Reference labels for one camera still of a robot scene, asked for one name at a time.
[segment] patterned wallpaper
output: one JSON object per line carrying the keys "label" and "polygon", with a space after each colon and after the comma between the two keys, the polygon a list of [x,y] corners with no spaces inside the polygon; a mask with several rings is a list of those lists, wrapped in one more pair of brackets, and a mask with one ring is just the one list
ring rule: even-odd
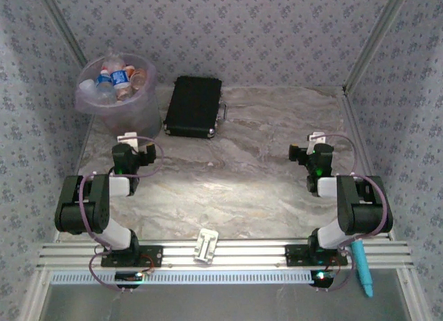
{"label": "patterned wallpaper", "polygon": [[443,320],[443,0],[407,0],[352,94],[396,234]]}
{"label": "patterned wallpaper", "polygon": [[57,0],[84,54],[149,57],[159,82],[340,86],[386,0]]}
{"label": "patterned wallpaper", "polygon": [[15,320],[89,119],[73,111],[79,70],[38,0],[1,0],[0,29],[0,319]]}

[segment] blue pen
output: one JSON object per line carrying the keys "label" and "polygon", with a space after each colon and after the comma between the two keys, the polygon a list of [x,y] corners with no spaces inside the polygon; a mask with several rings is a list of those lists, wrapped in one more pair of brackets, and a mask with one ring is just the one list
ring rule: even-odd
{"label": "blue pen", "polygon": [[368,260],[366,259],[365,248],[363,247],[361,239],[353,241],[351,248],[359,272],[360,283],[363,285],[366,295],[372,298],[374,295],[374,291],[372,290],[372,277],[369,271]]}

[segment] trash bin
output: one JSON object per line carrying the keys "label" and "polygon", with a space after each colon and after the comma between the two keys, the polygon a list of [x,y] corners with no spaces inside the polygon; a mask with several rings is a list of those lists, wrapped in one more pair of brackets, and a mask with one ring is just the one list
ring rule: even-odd
{"label": "trash bin", "polygon": [[78,77],[75,88],[75,109],[99,117],[114,136],[135,131],[139,136],[155,138],[161,129],[159,105],[155,95],[156,69],[141,56],[122,54],[121,57],[126,64],[146,70],[145,85],[130,99],[123,102],[104,105],[94,101],[79,88],[79,84],[84,80],[97,78],[105,59],[105,57],[101,57],[87,64]]}

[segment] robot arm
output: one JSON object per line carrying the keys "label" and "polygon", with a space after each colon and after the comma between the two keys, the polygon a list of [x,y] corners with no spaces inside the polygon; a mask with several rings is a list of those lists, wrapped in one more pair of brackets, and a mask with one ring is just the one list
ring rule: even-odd
{"label": "robot arm", "polygon": [[[332,176],[332,152],[324,133],[314,132],[307,137],[308,148],[289,147],[289,160],[298,162],[308,171],[307,189],[319,197],[337,199],[337,219],[327,226],[313,231],[309,245],[313,253],[319,249],[336,249],[353,235],[371,233],[383,220],[383,207],[379,194],[367,181],[353,176]],[[370,176],[386,198],[383,182],[378,176]],[[388,213],[381,232],[392,229],[392,212]]]}
{"label": "robot arm", "polygon": [[[113,169],[109,174],[98,174],[87,181],[83,189],[83,204],[89,226],[100,241],[113,251],[138,253],[138,240],[135,233],[122,227],[109,215],[109,197],[131,196],[138,185],[137,171],[156,159],[155,146],[150,143],[145,152],[140,152],[137,134],[126,133],[117,138],[118,144],[112,147]],[[86,232],[80,213],[79,191],[82,176],[65,178],[55,213],[55,227],[60,232],[79,235]]]}

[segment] metal bracket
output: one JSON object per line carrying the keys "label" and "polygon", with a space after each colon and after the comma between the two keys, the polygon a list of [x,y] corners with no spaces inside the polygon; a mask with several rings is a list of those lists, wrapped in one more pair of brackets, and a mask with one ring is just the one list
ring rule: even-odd
{"label": "metal bracket", "polygon": [[310,255],[308,245],[286,245],[284,255],[288,267],[347,266],[346,256],[342,256],[337,250],[323,250]]}
{"label": "metal bracket", "polygon": [[153,267],[161,267],[161,260],[163,258],[162,246],[146,246],[140,245],[140,258],[134,261],[132,257],[125,257],[117,253],[111,253],[102,257],[101,266],[105,268],[149,268],[151,267],[151,259],[154,262]]}

